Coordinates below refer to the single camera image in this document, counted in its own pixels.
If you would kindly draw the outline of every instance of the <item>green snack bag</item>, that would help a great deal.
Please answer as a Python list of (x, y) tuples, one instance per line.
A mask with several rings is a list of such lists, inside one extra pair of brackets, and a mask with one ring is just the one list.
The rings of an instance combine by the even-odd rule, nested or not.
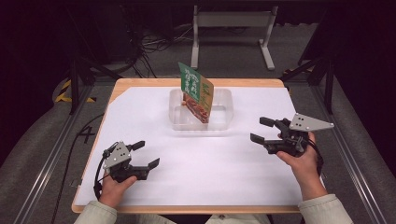
[(208, 123), (213, 102), (213, 84), (186, 64), (178, 63), (178, 67), (184, 104), (202, 123)]

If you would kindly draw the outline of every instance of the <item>white sleeve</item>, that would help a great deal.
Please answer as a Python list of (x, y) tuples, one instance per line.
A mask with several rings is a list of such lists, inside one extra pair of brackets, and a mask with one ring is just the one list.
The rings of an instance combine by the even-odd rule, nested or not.
[(85, 206), (82, 213), (78, 216), (75, 224), (95, 223), (95, 224), (113, 224), (117, 220), (117, 210), (99, 203), (91, 201)]
[(334, 194), (304, 201), (298, 205), (306, 224), (351, 224), (352, 219)]

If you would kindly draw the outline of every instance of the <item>white tabletop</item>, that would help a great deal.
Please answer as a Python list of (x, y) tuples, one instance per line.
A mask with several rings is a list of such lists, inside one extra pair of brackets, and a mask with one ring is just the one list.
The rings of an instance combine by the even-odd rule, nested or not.
[(172, 129), (168, 104), (175, 88), (132, 87), (108, 106), (74, 205), (96, 200), (93, 180), (105, 149), (140, 140), (146, 145), (132, 152), (131, 164), (161, 161), (148, 180), (126, 191), (121, 207), (295, 206), (302, 200), (289, 166), (249, 139), (250, 133), (277, 139), (279, 130), (260, 125), (260, 117), (292, 119), (285, 88), (222, 87), (232, 92), (233, 120), (215, 132)]

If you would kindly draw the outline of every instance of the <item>clear plastic container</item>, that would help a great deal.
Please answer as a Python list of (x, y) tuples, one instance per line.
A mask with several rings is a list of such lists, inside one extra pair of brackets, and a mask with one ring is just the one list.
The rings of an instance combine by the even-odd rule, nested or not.
[(227, 89), (215, 89), (208, 123), (202, 123), (190, 110), (181, 105), (183, 91), (171, 90), (169, 96), (169, 119), (177, 131), (224, 131), (233, 119), (233, 97)]

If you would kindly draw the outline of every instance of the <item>metal bracket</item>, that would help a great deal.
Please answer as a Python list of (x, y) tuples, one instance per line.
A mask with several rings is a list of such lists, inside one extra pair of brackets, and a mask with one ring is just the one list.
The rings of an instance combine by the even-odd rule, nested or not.
[(105, 165), (103, 166), (103, 168), (108, 169), (123, 161), (128, 161), (129, 159), (131, 159), (131, 153), (123, 142), (119, 142), (118, 144), (116, 144), (110, 156), (105, 159)]
[(295, 114), (290, 123), (289, 128), (301, 132), (313, 132), (323, 129), (333, 128), (334, 124), (322, 121), (320, 119), (313, 119), (305, 115)]

